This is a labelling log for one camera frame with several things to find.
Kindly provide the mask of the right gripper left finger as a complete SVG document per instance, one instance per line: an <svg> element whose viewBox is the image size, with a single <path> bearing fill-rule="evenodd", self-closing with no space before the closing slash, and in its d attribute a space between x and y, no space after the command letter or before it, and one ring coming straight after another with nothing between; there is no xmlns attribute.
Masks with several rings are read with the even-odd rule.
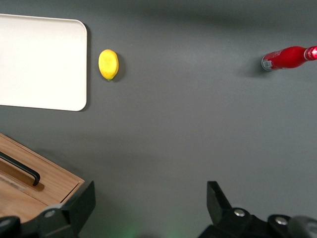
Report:
<svg viewBox="0 0 317 238"><path fill-rule="evenodd" d="M85 182L65 202L21 225L23 238L77 238L96 206L95 183Z"/></svg>

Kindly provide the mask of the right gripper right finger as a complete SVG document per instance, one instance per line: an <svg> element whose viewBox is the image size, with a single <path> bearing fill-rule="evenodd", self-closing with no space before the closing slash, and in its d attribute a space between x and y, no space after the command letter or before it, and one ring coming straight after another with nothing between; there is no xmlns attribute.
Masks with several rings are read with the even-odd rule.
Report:
<svg viewBox="0 0 317 238"><path fill-rule="evenodd" d="M266 223L247 210L232 207L216 181L207 182L207 209L212 221L201 238L265 238Z"/></svg>

